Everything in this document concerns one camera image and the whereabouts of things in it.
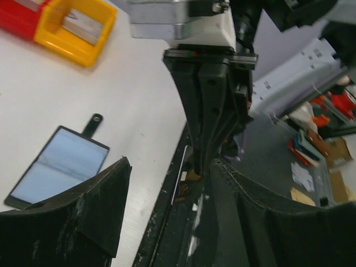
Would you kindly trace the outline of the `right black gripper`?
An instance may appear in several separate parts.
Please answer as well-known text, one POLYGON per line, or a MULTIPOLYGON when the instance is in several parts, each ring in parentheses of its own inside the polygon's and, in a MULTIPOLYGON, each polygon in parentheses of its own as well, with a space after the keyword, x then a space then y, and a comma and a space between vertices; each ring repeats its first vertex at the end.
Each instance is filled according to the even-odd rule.
POLYGON ((205 176, 214 153, 237 123, 250 121, 257 55, 232 48, 171 48, 163 62, 179 93, 196 174, 205 176))

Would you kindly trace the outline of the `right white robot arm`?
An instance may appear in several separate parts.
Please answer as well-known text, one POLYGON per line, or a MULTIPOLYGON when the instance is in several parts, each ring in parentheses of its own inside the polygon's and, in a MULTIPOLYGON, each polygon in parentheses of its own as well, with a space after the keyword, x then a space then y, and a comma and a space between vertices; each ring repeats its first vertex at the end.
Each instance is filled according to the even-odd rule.
POLYGON ((333 49, 332 59, 344 70, 355 66, 354 1, 231 1, 229 7, 236 47, 180 44, 163 57, 184 107, 198 175, 208 172, 221 145, 251 121, 253 42, 262 12, 280 31, 326 19, 321 39, 333 49))

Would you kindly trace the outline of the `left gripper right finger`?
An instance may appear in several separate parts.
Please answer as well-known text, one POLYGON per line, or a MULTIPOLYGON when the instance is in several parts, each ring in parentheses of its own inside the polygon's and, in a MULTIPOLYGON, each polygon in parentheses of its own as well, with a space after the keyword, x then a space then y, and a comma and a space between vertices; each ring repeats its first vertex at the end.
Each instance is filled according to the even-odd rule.
POLYGON ((213 177, 233 195, 248 266, 355 266, 355 203, 329 208, 288 199, 224 160, 213 177))

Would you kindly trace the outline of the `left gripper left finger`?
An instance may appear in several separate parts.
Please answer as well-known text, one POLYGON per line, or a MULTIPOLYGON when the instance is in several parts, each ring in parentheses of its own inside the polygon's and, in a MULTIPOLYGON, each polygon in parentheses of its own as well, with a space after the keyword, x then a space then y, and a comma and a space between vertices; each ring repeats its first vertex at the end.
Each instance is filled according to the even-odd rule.
POLYGON ((54 197, 2 212, 1 266, 110 266, 131 170, 122 157, 54 197))

